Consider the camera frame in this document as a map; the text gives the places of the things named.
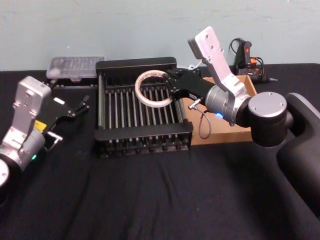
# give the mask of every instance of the metal rod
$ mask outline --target metal rod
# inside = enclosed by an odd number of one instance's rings
[[[115,118],[115,128],[118,128],[118,99],[117,99],[117,91],[114,91],[114,118]]]
[[[143,95],[145,98],[147,97],[146,90],[143,90]],[[147,105],[144,105],[144,106],[145,106],[146,124],[149,126],[150,125],[150,117],[149,117],[148,106]]]
[[[129,90],[125,92],[125,98],[126,98],[126,117],[128,120],[128,127],[131,127],[131,116],[130,116],[130,102],[129,102]]]
[[[156,100],[156,101],[159,101],[159,97],[158,97],[158,90],[157,90],[157,89],[155,89],[155,90],[154,90],[154,93],[155,93],[155,100]],[[160,124],[163,124],[163,122],[162,122],[162,115],[161,115],[161,110],[160,110],[160,108],[158,108],[158,115],[159,115],[159,121],[160,121]]]
[[[150,100],[153,101],[151,89],[149,90],[149,97],[150,97]],[[157,125],[156,114],[155,114],[155,108],[154,107],[151,107],[151,113],[152,113],[153,125]]]
[[[176,115],[178,117],[178,122],[182,123],[182,116],[181,116],[181,110],[179,106],[179,102],[177,100],[174,101],[175,109],[176,109]]]
[[[134,121],[134,126],[137,127],[137,109],[136,109],[136,98],[135,98],[135,92],[132,91],[132,104],[133,104],[133,121]]]
[[[164,90],[163,89],[161,89],[160,90],[160,93],[161,93],[161,100],[164,100],[165,99],[165,96],[164,96]],[[168,124],[169,123],[169,120],[168,120],[168,113],[167,113],[167,108],[164,106],[163,107],[163,110],[164,110],[164,118],[165,118],[165,122],[166,122],[166,124]]]
[[[109,129],[112,128],[112,116],[111,116],[111,92],[108,93],[108,118],[109,118]]]
[[[166,89],[166,95],[167,95],[168,98],[170,97],[168,88]],[[174,117],[174,111],[172,110],[171,104],[172,103],[169,104],[169,109],[170,109],[170,114],[171,114],[171,118],[172,118],[172,123],[174,124],[175,123],[175,117]]]
[[[142,115],[142,106],[141,106],[141,102],[139,100],[138,100],[138,104],[139,104],[140,125],[143,126],[144,125],[144,116]]]
[[[180,105],[180,110],[181,110],[181,116],[182,116],[182,121],[187,119],[185,107],[184,107],[184,101],[180,98],[179,99],[179,105]]]
[[[125,110],[124,110],[124,95],[120,92],[120,109],[121,109],[121,127],[125,127]]]
[[[106,128],[106,95],[101,74],[98,77],[98,125]]]

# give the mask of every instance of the black metal rack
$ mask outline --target black metal rack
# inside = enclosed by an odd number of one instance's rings
[[[173,57],[100,61],[98,76],[98,128],[95,140],[101,157],[187,150],[193,125],[181,100],[162,108],[138,101],[137,77],[148,70],[167,71],[177,66]],[[149,78],[141,85],[145,97],[154,101],[169,96],[166,83]]]

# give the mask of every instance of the black table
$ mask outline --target black table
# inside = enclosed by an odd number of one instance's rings
[[[320,110],[320,65],[265,70],[279,81],[258,92],[300,93]],[[0,72],[1,139],[27,75],[45,78],[44,71]],[[279,147],[224,143],[98,159],[96,89],[85,91],[90,112],[56,128],[63,143],[29,165],[11,206],[0,209],[1,239],[320,239],[320,221],[278,168]],[[84,95],[53,94],[71,106]]]

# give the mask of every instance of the light blue wall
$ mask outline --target light blue wall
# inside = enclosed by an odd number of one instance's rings
[[[0,71],[47,69],[55,56],[195,64],[187,40],[208,25],[225,49],[242,37],[268,64],[320,62],[319,0],[0,0]]]

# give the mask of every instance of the clear tape roll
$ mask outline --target clear tape roll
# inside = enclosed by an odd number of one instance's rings
[[[158,78],[163,79],[164,74],[166,74],[164,71],[150,70],[150,71],[146,71],[146,72],[142,73],[140,76],[138,76],[138,78],[135,81],[134,91],[135,91],[136,97],[140,100],[141,103],[143,103],[144,105],[147,105],[148,107],[151,107],[151,108],[163,108],[172,102],[172,99],[169,97],[164,100],[161,100],[161,101],[151,101],[150,99],[146,98],[140,91],[141,83],[144,80],[151,78],[151,77],[158,77]]]

